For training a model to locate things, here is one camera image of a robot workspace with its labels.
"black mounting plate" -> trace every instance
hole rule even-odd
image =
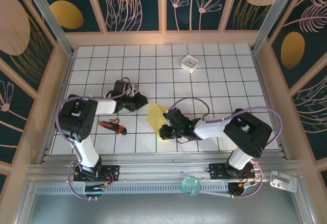
[[[113,181],[117,182],[119,177],[119,167],[120,167],[119,165],[103,165],[102,175],[98,179],[90,179],[86,177],[85,174],[79,172],[79,168],[76,167],[74,172],[74,182],[108,182],[108,177],[106,175],[108,175],[111,180],[110,174],[114,176]]]
[[[225,168],[225,163],[210,164],[207,171],[210,173],[211,180],[230,180],[230,179],[247,179],[248,176],[243,172],[239,177],[235,178],[229,175]],[[244,171],[249,174],[249,177],[255,178],[253,165],[247,163],[244,167]]]

